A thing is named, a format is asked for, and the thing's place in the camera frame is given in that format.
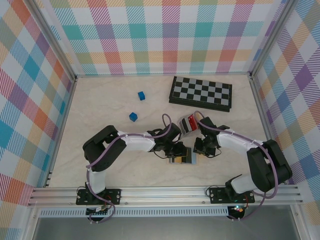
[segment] plaid wallpaper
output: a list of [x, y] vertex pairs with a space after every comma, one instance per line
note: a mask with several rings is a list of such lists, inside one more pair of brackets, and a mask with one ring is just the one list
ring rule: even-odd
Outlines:
[[284, 2], [37, 0], [86, 75], [247, 72]]
[[0, 0], [0, 240], [22, 233], [72, 82], [23, 0]]
[[280, 3], [278, 9], [276, 10], [276, 12], [275, 12], [275, 14], [273, 16], [273, 19], [272, 19], [267, 31], [265, 32], [265, 34], [263, 36], [263, 39], [262, 39], [262, 41], [261, 41], [261, 43], [259, 45], [259, 48], [258, 48], [258, 50], [256, 51], [256, 53], [254, 55], [253, 61], [250, 64], [248, 72], [252, 72], [252, 70], [253, 70], [253, 68], [254, 68], [254, 66], [255, 66], [255, 64], [256, 64], [259, 56], [260, 56], [260, 53], [264, 49], [264, 47], [266, 46], [266, 43], [267, 43], [267, 41], [268, 41], [268, 39], [270, 37], [270, 34], [272, 33], [274, 27], [276, 26], [276, 22], [279, 19], [279, 17], [281, 15], [281, 13], [282, 13], [287, 1], [288, 0], [281, 0], [281, 3]]
[[273, 136], [320, 239], [320, 1], [300, 0], [256, 76]]

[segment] folding chessboard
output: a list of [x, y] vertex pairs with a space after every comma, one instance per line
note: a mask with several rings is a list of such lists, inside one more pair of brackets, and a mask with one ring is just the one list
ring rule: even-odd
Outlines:
[[169, 103], [230, 112], [232, 85], [175, 76]]

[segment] beige tabletop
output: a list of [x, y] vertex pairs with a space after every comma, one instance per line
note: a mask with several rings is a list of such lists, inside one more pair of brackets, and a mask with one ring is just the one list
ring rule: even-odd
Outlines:
[[[82, 146], [107, 125], [114, 125], [118, 131], [143, 133], [163, 128], [163, 113], [169, 114], [177, 123], [180, 117], [200, 110], [217, 126], [227, 125], [239, 134], [266, 139], [246, 75], [193, 75], [192, 78], [232, 84], [230, 112], [169, 103], [173, 76], [78, 79], [49, 187], [84, 185], [88, 162]], [[141, 91], [145, 94], [143, 101], [138, 97]], [[138, 115], [136, 122], [129, 119], [131, 112]], [[185, 145], [192, 147], [195, 137], [184, 139]], [[221, 148], [221, 151], [220, 156], [212, 159], [198, 155], [196, 165], [170, 164], [168, 159], [160, 159], [150, 152], [124, 152], [108, 168], [106, 186], [223, 185], [227, 180], [249, 172], [246, 157], [232, 149]]]

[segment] black mounting bracket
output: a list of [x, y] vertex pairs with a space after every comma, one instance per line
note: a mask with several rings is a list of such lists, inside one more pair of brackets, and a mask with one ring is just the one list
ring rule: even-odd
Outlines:
[[[87, 184], [85, 189], [79, 189], [76, 193], [76, 205], [105, 205], [105, 202], [96, 198], [88, 189]], [[105, 189], [97, 194], [99, 197], [112, 202], [114, 205], [120, 204], [121, 189]]]
[[230, 200], [225, 187], [210, 187], [208, 192], [211, 204], [253, 204], [255, 202], [255, 196], [251, 191], [237, 195], [234, 201]]

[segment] purple cable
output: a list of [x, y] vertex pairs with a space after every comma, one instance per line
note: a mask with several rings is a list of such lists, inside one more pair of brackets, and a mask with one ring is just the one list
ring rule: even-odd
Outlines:
[[110, 144], [106, 147], [106, 149], [103, 151], [103, 153], [93, 163], [91, 163], [91, 164], [89, 164], [89, 165], [87, 165], [85, 167], [87, 169], [89, 169], [92, 166], [96, 165], [104, 157], [104, 155], [108, 152], [108, 150], [111, 148], [111, 146], [120, 138], [123, 138], [123, 137], [126, 137], [126, 136], [139, 136], [139, 137], [143, 137], [143, 138], [146, 138], [146, 139], [158, 139], [158, 138], [162, 138], [163, 136], [167, 135], [167, 133], [171, 129], [172, 121], [171, 121], [171, 118], [170, 118], [170, 116], [168, 114], [166, 114], [166, 113], [162, 114], [162, 121], [163, 121], [164, 126], [166, 126], [164, 116], [167, 116], [168, 119], [169, 119], [169, 127], [165, 131], [165, 133], [163, 133], [163, 134], [161, 134], [159, 136], [145, 136], [145, 135], [143, 135], [141, 133], [128, 133], [128, 134], [122, 134], [120, 136], [117, 136], [115, 139], [113, 139], [112, 142], [110, 142]]
[[103, 223], [103, 222], [109, 220], [116, 213], [116, 206], [111, 201], [108, 201], [108, 200], [106, 200], [106, 199], [104, 199], [104, 198], [102, 198], [102, 197], [100, 197], [100, 196], [98, 196], [97, 194], [94, 193], [94, 191], [92, 190], [92, 188], [90, 186], [90, 182], [89, 182], [89, 169], [86, 171], [86, 185], [88, 186], [88, 189], [89, 189], [90, 193], [92, 193], [93, 196], [95, 196], [97, 199], [100, 199], [101, 201], [106, 202], [107, 204], [110, 204], [113, 207], [113, 212], [111, 213], [111, 215], [105, 217], [101, 221], [93, 221], [91, 219], [92, 214], [89, 215], [89, 220], [91, 222], [96, 223], [96, 224]]
[[103, 158], [103, 156], [108, 152], [108, 150], [111, 148], [111, 146], [112, 146], [118, 139], [120, 139], [120, 138], [127, 137], [127, 136], [139, 136], [139, 137], [143, 137], [143, 138], [146, 138], [146, 139], [158, 139], [158, 138], [161, 138], [161, 137], [167, 135], [167, 133], [168, 133], [168, 132], [170, 131], [170, 129], [171, 129], [172, 121], [171, 121], [171, 118], [170, 118], [170, 116], [169, 116], [168, 114], [166, 114], [166, 113], [162, 114], [162, 122], [163, 122], [163, 124], [164, 124], [165, 127], [167, 127], [167, 125], [166, 125], [164, 116], [167, 116], [168, 119], [169, 119], [169, 125], [168, 125], [169, 127], [168, 127], [168, 129], [167, 129], [163, 134], [160, 134], [160, 135], [158, 135], [158, 136], [146, 136], [146, 135], [140, 134], [140, 133], [128, 133], [128, 134], [122, 134], [122, 135], [120, 135], [120, 136], [117, 136], [112, 142], [110, 142], [110, 144], [106, 147], [106, 149], [103, 151], [103, 153], [102, 153], [93, 163], [85, 166], [85, 167], [87, 168], [87, 172], [86, 172], [86, 184], [87, 184], [87, 186], [88, 186], [88, 189], [89, 189], [90, 193], [92, 193], [92, 195], [95, 196], [97, 199], [100, 199], [101, 201], [104, 201], [105, 203], [110, 204], [110, 205], [113, 207], [113, 212], [112, 212], [112, 214], [111, 214], [110, 216], [105, 217], [105, 218], [102, 219], [101, 221], [93, 221], [93, 220], [91, 219], [92, 214], [90, 214], [90, 215], [89, 215], [90, 221], [93, 221], [93, 222], [95, 222], [96, 224], [99, 224], [99, 223], [103, 223], [103, 222], [109, 220], [109, 219], [116, 213], [116, 206], [115, 206], [111, 201], [108, 201], [108, 200], [106, 200], [106, 199], [104, 199], [104, 198], [102, 198], [102, 197], [100, 197], [100, 196], [98, 196], [97, 194], [94, 193], [94, 191], [92, 190], [92, 188], [91, 188], [91, 186], [90, 186], [90, 181], [89, 181], [89, 169], [90, 169], [92, 166], [96, 165], [96, 164]]
[[[193, 115], [196, 116], [197, 113], [200, 114], [203, 118], [205, 118], [205, 116], [204, 116], [200, 111], [198, 111], [198, 110], [195, 111], [195, 112], [193, 113]], [[249, 215], [243, 217], [242, 220], [251, 218], [251, 216], [252, 216], [253, 214], [255, 214], [255, 213], [261, 208], [261, 206], [264, 204], [265, 199], [272, 199], [272, 198], [277, 194], [277, 192], [278, 192], [278, 184], [279, 184], [279, 182], [278, 182], [278, 175], [277, 175], [277, 171], [276, 171], [275, 164], [274, 164], [274, 162], [272, 161], [271, 156], [269, 155], [268, 151], [267, 151], [261, 144], [257, 143], [257, 142], [254, 141], [253, 139], [250, 139], [250, 138], [248, 138], [248, 137], [246, 137], [246, 136], [240, 135], [240, 134], [235, 133], [235, 132], [232, 133], [232, 132], [230, 132], [230, 131], [221, 130], [221, 129], [218, 129], [218, 128], [213, 128], [213, 127], [206, 126], [206, 125], [204, 125], [202, 122], [198, 121], [198, 119], [197, 119], [196, 117], [195, 117], [195, 120], [196, 120], [196, 122], [197, 122], [198, 124], [200, 124], [201, 126], [203, 126], [203, 127], [206, 128], [206, 129], [213, 130], [213, 131], [218, 131], [218, 132], [225, 133], [225, 134], [229, 134], [229, 135], [234, 135], [234, 136], [237, 136], [238, 138], [241, 138], [241, 139], [244, 139], [244, 140], [248, 141], [249, 143], [255, 144], [256, 146], [258, 146], [258, 147], [265, 153], [266, 157], [269, 159], [270, 165], [271, 165], [271, 168], [272, 168], [272, 172], [273, 172], [273, 175], [274, 175], [274, 184], [275, 184], [275, 186], [274, 186], [274, 191], [273, 191], [273, 194], [271, 194], [270, 196], [267, 196], [267, 193], [266, 193], [266, 192], [265, 192], [264, 194], [260, 194], [260, 193], [257, 193], [257, 192], [254, 192], [254, 191], [253, 191], [254, 194], [262, 197], [262, 200], [261, 200], [259, 206], [255, 209], [255, 211], [253, 211], [253, 212], [251, 212]]]
[[[200, 114], [203, 118], [205, 117], [200, 111], [195, 111], [193, 114], [195, 115], [196, 113]], [[273, 176], [274, 176], [274, 191], [273, 193], [270, 195], [270, 196], [266, 196], [266, 195], [263, 195], [263, 194], [260, 194], [260, 193], [257, 193], [257, 192], [253, 192], [254, 194], [256, 194], [257, 196], [260, 196], [260, 197], [263, 197], [263, 198], [266, 198], [266, 199], [272, 199], [275, 197], [275, 195], [277, 194], [278, 192], [278, 184], [279, 184], [279, 181], [278, 181], [278, 175], [277, 175], [277, 171], [276, 171], [276, 166], [274, 164], [274, 162], [272, 161], [272, 158], [271, 156], [269, 155], [268, 151], [259, 143], [257, 143], [256, 141], [254, 141], [253, 139], [250, 139], [246, 136], [243, 136], [243, 135], [240, 135], [236, 132], [230, 132], [230, 131], [226, 131], [226, 130], [221, 130], [221, 129], [218, 129], [218, 128], [213, 128], [213, 127], [209, 127], [209, 126], [206, 126], [204, 125], [202, 122], [198, 121], [197, 118], [195, 118], [196, 122], [198, 124], [200, 124], [201, 126], [203, 126], [204, 128], [206, 129], [209, 129], [209, 130], [213, 130], [213, 131], [218, 131], [218, 132], [221, 132], [221, 133], [225, 133], [225, 134], [229, 134], [229, 135], [234, 135], [238, 138], [241, 138], [243, 140], [246, 140], [248, 141], [249, 143], [253, 143], [255, 144], [256, 146], [258, 146], [263, 152], [264, 154], [266, 155], [266, 157], [269, 159], [270, 161], [270, 165], [271, 165], [271, 168], [272, 168], [272, 172], [273, 172]]]

